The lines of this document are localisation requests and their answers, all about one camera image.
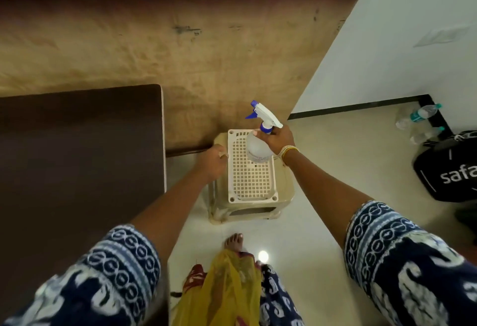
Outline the person's right hand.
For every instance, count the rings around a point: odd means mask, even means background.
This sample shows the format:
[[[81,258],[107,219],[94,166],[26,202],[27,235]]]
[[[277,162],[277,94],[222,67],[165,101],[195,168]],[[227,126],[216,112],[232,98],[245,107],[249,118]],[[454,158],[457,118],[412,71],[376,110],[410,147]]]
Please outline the person's right hand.
[[[275,155],[278,155],[286,145],[295,146],[293,134],[287,124],[284,124],[282,128],[274,127],[270,134],[273,134],[273,140],[263,142],[268,145]]]

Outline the person's left hand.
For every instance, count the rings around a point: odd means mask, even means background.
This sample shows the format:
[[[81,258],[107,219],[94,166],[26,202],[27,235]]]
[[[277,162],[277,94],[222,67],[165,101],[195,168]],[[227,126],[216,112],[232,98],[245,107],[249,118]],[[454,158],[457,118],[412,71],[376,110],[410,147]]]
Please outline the person's left hand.
[[[197,161],[193,167],[193,172],[197,175],[197,177],[203,184],[209,184],[217,180],[227,171],[228,160],[226,162],[220,160],[213,160],[211,148],[209,148],[198,156]]]

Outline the clear spray bottle blue nozzle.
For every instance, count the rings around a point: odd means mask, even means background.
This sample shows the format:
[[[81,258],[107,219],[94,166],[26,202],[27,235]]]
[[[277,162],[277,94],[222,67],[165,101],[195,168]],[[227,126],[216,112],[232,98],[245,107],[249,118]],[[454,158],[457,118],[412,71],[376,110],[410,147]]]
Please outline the clear spray bottle blue nozzle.
[[[257,133],[269,135],[274,128],[283,128],[283,124],[266,106],[256,100],[251,102],[251,106],[253,112],[245,118],[247,120],[260,119]],[[252,132],[247,135],[246,150],[248,159],[254,163],[266,163],[274,155],[269,146]]]

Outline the beige plastic stool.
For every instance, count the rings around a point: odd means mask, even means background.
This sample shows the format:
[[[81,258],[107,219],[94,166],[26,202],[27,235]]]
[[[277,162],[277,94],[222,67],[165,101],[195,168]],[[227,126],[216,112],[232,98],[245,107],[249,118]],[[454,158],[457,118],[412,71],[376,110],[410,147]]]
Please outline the beige plastic stool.
[[[228,169],[208,185],[208,219],[231,221],[274,220],[294,198],[293,175],[282,160],[254,163],[247,157],[250,130],[228,130],[214,139],[229,152]]]

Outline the person's right forearm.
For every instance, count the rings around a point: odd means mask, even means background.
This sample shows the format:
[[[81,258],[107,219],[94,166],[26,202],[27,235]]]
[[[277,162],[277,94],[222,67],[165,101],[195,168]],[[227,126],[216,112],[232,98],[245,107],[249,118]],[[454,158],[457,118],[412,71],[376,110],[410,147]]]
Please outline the person's right forearm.
[[[300,152],[289,151],[285,162],[326,228],[344,250],[349,222],[373,198],[326,173]]]

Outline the person's left forearm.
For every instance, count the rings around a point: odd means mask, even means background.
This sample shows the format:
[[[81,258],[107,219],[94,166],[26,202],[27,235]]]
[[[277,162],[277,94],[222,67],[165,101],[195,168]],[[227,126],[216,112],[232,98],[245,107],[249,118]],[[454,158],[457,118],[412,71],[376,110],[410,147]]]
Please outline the person's left forearm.
[[[152,242],[163,264],[167,263],[200,193],[211,181],[206,172],[192,170],[132,219],[131,224]]]

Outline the yellow wrist bangle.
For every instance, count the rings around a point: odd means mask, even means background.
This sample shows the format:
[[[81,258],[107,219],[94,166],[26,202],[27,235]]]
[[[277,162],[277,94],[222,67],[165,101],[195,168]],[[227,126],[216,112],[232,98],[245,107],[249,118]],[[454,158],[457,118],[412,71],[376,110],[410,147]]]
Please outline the yellow wrist bangle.
[[[283,164],[286,164],[285,162],[285,156],[289,151],[295,151],[295,152],[300,152],[298,148],[296,148],[293,145],[286,145],[284,146],[281,151],[278,154],[278,157],[282,160]]]

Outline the person's foot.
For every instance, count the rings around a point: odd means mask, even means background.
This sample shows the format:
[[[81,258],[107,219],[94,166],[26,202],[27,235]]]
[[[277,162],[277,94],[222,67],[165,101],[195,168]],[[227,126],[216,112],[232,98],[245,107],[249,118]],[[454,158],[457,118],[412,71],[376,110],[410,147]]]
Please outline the person's foot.
[[[237,252],[237,253],[243,252],[244,251],[243,241],[244,241],[243,234],[235,233],[225,240],[224,249]]]

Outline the large brown wooden board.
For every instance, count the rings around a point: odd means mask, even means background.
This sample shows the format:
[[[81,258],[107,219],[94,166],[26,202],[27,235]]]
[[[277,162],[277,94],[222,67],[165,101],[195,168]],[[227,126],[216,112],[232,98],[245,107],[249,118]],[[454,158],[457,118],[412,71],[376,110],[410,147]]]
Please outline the large brown wooden board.
[[[0,96],[158,84],[166,149],[294,110],[358,0],[0,0]]]

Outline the yellow scarf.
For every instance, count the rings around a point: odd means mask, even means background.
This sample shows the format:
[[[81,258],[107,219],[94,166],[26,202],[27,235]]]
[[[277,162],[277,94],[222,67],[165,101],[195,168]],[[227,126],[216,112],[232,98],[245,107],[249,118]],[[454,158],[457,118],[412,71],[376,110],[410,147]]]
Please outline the yellow scarf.
[[[252,254],[222,250],[208,272],[191,269],[171,326],[259,326],[261,281]]]

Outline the dark brown table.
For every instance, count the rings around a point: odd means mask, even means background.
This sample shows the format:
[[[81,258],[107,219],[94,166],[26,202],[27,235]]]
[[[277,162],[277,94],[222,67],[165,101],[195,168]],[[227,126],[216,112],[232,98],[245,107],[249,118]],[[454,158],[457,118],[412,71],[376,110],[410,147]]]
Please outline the dark brown table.
[[[158,84],[0,98],[0,323],[166,190]]]

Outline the clear water bottle green label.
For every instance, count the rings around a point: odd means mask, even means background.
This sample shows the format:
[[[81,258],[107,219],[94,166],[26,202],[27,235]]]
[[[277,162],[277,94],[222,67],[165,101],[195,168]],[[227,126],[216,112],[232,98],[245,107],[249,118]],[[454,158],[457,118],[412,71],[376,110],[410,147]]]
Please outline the clear water bottle green label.
[[[420,107],[417,110],[411,112],[406,112],[405,114],[399,115],[396,120],[396,127],[400,130],[405,130],[410,127],[412,124],[419,123],[424,120],[428,120],[436,115],[439,110],[442,108],[442,104],[436,103],[431,105],[425,105]]]

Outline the clear water bottle green cap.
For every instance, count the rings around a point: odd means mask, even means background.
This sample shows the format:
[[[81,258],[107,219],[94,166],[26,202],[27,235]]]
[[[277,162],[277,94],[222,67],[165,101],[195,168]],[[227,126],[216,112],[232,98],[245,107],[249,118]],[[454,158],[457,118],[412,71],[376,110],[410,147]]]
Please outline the clear water bottle green cap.
[[[413,145],[423,145],[428,141],[438,138],[438,136],[445,130],[444,126],[421,128],[415,127],[411,131],[409,142]]]

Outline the black bag white print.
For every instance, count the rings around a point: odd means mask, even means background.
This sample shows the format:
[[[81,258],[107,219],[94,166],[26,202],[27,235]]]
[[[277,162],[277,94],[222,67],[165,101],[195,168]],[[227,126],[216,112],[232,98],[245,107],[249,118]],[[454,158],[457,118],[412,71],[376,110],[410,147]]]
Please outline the black bag white print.
[[[413,169],[432,198],[450,203],[477,201],[477,130],[423,146]]]

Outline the blue white patterned dress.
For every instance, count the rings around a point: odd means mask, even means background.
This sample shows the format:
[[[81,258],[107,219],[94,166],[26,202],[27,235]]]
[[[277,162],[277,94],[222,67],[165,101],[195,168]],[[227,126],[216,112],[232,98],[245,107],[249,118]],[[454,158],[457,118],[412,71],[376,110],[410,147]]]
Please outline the blue white patterned dress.
[[[349,277],[392,326],[477,326],[477,266],[385,203],[354,214],[343,255]],[[258,265],[259,326],[304,326],[274,269]],[[139,326],[160,271],[152,243],[116,226],[2,326]]]

